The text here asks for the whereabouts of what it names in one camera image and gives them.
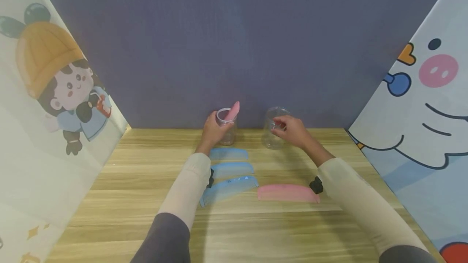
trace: clear plastic jar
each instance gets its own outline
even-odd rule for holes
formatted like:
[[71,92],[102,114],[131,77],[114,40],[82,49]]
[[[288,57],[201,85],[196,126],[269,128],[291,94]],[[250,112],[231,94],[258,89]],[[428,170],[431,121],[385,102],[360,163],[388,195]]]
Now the clear plastic jar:
[[216,112],[216,122],[218,123],[218,125],[222,126],[230,122],[234,122],[234,126],[224,135],[223,139],[219,142],[219,144],[221,145],[233,144],[237,134],[237,116],[235,116],[232,120],[224,119],[230,110],[231,108],[223,108]]
[[284,124],[277,124],[275,121],[273,121],[273,118],[277,116],[286,116],[289,114],[290,113],[288,110],[280,107],[270,108],[266,111],[265,126],[262,135],[262,143],[264,144],[264,146],[266,146],[269,149],[279,149],[284,145],[284,140],[271,133],[271,130],[275,128],[284,130]]

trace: black wristband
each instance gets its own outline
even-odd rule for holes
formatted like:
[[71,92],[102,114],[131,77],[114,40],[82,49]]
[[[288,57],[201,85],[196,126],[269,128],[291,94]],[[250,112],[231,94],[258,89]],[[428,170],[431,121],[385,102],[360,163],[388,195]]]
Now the black wristband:
[[215,182],[215,179],[213,179],[213,174],[215,173],[215,171],[213,171],[212,168],[210,168],[210,170],[211,170],[211,176],[208,182],[208,186],[206,186],[206,188],[211,188],[211,186],[213,186],[213,183]]
[[319,177],[315,177],[315,179],[309,184],[309,187],[314,191],[315,194],[320,194],[323,192],[323,186]]

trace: yellow hat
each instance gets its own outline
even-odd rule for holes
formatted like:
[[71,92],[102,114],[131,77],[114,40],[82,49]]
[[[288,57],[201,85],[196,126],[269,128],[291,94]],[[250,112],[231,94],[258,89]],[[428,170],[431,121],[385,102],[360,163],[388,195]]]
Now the yellow hat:
[[37,99],[54,75],[73,61],[83,59],[75,40],[49,22],[28,24],[16,47],[16,64],[28,94]]

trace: pink comb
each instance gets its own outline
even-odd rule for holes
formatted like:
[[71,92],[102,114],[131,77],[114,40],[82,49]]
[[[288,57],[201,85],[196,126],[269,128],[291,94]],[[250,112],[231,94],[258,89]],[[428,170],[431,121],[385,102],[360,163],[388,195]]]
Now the pink comb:
[[231,108],[231,110],[229,110],[229,112],[227,113],[227,115],[224,117],[224,121],[231,121],[231,120],[234,120],[235,116],[237,116],[237,114],[239,114],[239,110],[241,109],[241,104],[239,101],[235,102]]
[[320,196],[312,189],[290,184],[265,185],[257,189],[259,200],[264,201],[296,201],[320,203]]

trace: blue comb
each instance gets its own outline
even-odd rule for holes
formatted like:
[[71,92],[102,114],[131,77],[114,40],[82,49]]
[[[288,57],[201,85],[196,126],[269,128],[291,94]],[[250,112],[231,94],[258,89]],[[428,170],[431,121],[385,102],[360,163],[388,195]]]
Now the blue comb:
[[214,171],[214,179],[254,173],[254,168],[248,162],[225,162],[223,164],[212,165],[211,169]]
[[249,157],[243,149],[218,147],[210,152],[211,160],[246,160]]
[[200,205],[206,207],[233,195],[245,192],[247,190],[258,187],[258,182],[255,177],[244,176],[234,179],[225,180],[213,185],[211,188],[206,188],[200,199]]

